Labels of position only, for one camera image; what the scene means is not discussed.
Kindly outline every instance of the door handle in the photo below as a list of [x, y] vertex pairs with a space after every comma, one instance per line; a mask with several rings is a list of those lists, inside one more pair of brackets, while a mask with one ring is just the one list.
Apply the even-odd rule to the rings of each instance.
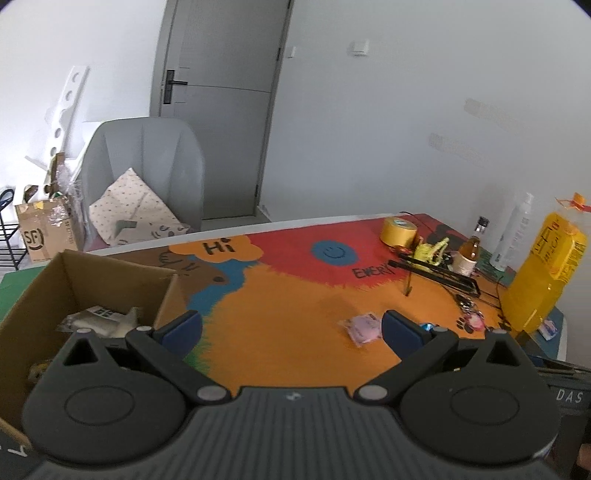
[[173, 99], [173, 85], [188, 85], [188, 82], [174, 80], [174, 70], [166, 70], [166, 81], [164, 82], [163, 105], [170, 105]]

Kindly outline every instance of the blue gripper pad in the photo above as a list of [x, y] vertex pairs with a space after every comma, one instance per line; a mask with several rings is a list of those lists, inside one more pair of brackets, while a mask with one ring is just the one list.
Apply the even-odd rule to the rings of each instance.
[[154, 332], [152, 338], [179, 358], [185, 358], [199, 343], [203, 320], [197, 310], [188, 310]]
[[396, 310], [388, 310], [382, 317], [384, 342], [404, 360], [431, 340], [431, 334]]

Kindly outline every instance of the door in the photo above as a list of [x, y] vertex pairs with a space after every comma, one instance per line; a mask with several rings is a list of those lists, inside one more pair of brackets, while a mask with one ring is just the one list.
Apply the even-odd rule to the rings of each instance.
[[[185, 120], [197, 135], [205, 157], [205, 218], [254, 214], [288, 3], [176, 5], [160, 115]], [[167, 77], [173, 85], [166, 85]]]

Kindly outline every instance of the sf logo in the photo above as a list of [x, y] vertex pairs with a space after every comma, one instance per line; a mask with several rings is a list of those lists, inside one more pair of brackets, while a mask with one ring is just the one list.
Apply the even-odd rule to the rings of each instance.
[[43, 232], [41, 232], [40, 228], [35, 230], [25, 230], [22, 235], [25, 238], [29, 250], [39, 250], [45, 244]]

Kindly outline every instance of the paw print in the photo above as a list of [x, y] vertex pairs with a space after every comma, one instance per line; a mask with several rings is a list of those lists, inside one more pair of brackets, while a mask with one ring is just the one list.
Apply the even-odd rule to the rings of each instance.
[[474, 333], [474, 329], [462, 317], [458, 318], [456, 326], [460, 330], [465, 330], [467, 333]]
[[501, 321], [499, 322], [499, 328], [502, 328], [503, 330], [510, 332], [513, 329], [511, 328], [511, 324], [509, 324], [509, 322], [507, 321], [507, 319], [505, 317], [503, 317], [502, 315], [499, 315], [499, 318], [501, 319]]

